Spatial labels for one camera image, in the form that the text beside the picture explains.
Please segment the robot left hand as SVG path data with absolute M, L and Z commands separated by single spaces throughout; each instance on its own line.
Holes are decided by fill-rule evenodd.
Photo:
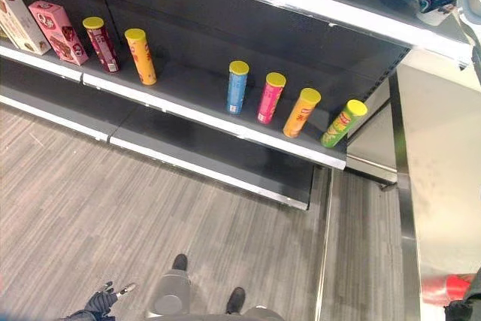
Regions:
M 108 281 L 88 300 L 85 311 L 91 313 L 96 320 L 108 318 L 113 305 L 136 289 L 137 286 L 136 283 L 129 283 L 116 291 L 113 287 L 113 281 Z

